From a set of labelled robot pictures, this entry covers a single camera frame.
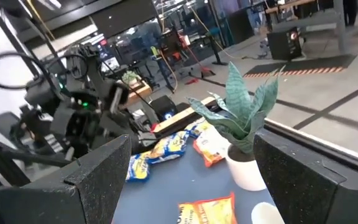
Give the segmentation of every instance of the chip bag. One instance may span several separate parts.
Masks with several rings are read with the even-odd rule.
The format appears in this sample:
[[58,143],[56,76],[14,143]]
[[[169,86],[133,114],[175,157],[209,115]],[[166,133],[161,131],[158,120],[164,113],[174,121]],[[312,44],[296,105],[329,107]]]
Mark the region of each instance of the chip bag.
[[151,150],[149,164],[156,164],[182,156],[185,153],[187,131],[179,131],[161,139]]
[[190,137],[197,138],[203,131],[213,127],[209,124],[205,118],[200,118],[188,126],[186,126],[185,131],[189,132]]
[[203,156],[206,167],[211,167],[224,158],[230,143],[212,127],[202,132],[193,142],[193,147]]
[[179,204],[177,224],[237,224],[234,193],[228,197]]
[[150,152],[144,152],[131,156],[126,177],[126,182],[145,182],[149,179],[149,159]]

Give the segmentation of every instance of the orange snack bag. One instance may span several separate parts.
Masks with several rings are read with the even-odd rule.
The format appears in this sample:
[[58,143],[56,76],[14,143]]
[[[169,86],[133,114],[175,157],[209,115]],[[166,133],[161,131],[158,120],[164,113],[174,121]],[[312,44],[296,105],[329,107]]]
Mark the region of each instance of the orange snack bag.
[[177,224],[237,224],[234,193],[228,197],[179,204]]
[[214,127],[202,132],[193,142],[194,149],[203,156],[206,167],[211,167],[223,159],[229,146],[229,141],[222,137]]

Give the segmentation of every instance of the blue table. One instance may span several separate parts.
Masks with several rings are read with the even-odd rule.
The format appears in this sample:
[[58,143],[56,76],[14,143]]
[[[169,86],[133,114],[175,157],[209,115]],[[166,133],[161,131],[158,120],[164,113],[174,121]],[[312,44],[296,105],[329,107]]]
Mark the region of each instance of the blue table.
[[251,211],[260,202],[271,204],[268,190],[249,192],[236,185],[226,161],[207,168],[189,138],[183,157],[150,167],[146,183],[126,183],[121,193],[114,224],[176,223],[178,204],[235,195],[239,224],[251,224]]

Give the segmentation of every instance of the orange striped tape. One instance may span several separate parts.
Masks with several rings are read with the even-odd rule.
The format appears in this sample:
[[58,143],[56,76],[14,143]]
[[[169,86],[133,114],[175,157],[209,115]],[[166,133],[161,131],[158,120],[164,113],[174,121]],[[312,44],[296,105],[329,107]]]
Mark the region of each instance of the orange striped tape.
[[[344,67],[315,68],[315,69],[307,69],[307,70],[286,71],[286,72],[283,72],[281,75],[306,75],[306,74],[319,74],[319,73],[334,73],[334,72],[341,72],[344,69],[345,69]],[[261,78],[261,77],[268,77],[269,75],[270,75],[269,72],[262,72],[262,73],[246,74],[244,77],[246,77],[246,78]]]

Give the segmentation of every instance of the person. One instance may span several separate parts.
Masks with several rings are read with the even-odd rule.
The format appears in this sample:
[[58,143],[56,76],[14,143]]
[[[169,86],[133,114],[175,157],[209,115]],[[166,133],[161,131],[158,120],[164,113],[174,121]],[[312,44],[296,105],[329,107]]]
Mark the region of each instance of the person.
[[357,15],[357,0],[343,0],[345,26],[354,26]]

